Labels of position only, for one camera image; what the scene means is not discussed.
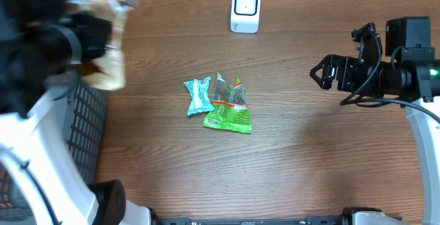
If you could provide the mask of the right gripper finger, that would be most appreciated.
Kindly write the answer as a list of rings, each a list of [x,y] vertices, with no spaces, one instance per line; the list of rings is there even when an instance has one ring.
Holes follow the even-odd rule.
[[[329,54],[327,56],[325,56],[321,62],[319,64],[317,64],[317,66],[313,67],[310,70],[310,77],[312,78],[318,78],[317,72],[318,70],[322,71],[322,75],[321,78],[327,78],[328,76],[332,76],[332,59],[333,59],[333,54]]]
[[[323,77],[319,77],[317,75],[313,76],[313,79],[317,82],[318,86],[321,89],[326,89],[326,90],[331,90],[332,88],[332,82],[334,80],[333,76],[323,76]]]

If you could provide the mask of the beige cookie snack bag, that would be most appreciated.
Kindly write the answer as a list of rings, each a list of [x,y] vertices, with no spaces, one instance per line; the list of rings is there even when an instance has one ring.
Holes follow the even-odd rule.
[[[69,0],[74,12],[88,12],[94,19],[110,24],[109,32],[92,33],[102,36],[104,52],[78,67],[88,86],[107,91],[122,89],[126,84],[122,37],[127,14],[135,9],[138,0]]]

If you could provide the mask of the green gummy candy bag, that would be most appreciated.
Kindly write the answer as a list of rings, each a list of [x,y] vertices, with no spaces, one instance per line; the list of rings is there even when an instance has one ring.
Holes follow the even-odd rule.
[[[212,129],[230,130],[240,133],[252,132],[252,119],[246,103],[246,89],[240,78],[229,85],[220,73],[212,96],[214,107],[203,120],[203,125]]]

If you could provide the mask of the teal white candy packet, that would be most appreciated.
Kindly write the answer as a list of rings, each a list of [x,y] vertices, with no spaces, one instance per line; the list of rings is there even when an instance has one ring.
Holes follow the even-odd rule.
[[[207,76],[201,80],[194,79],[193,81],[184,82],[191,96],[191,102],[187,111],[188,116],[213,111],[215,109],[209,99],[210,81],[211,77]]]

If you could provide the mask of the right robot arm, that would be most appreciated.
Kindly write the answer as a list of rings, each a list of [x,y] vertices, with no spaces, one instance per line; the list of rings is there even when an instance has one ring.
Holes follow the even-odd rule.
[[[332,83],[348,96],[340,105],[376,108],[397,104],[406,111],[423,184],[423,224],[439,223],[439,59],[431,46],[429,17],[386,23],[386,41],[370,22],[351,31],[358,57],[329,54],[310,71],[322,89]]]

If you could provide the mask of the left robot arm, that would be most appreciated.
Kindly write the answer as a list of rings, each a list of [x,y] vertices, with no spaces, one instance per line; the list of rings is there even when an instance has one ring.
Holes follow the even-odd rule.
[[[56,120],[48,77],[78,67],[124,85],[122,35],[138,0],[1,0],[1,163],[37,224],[151,224],[112,180],[88,185]]]

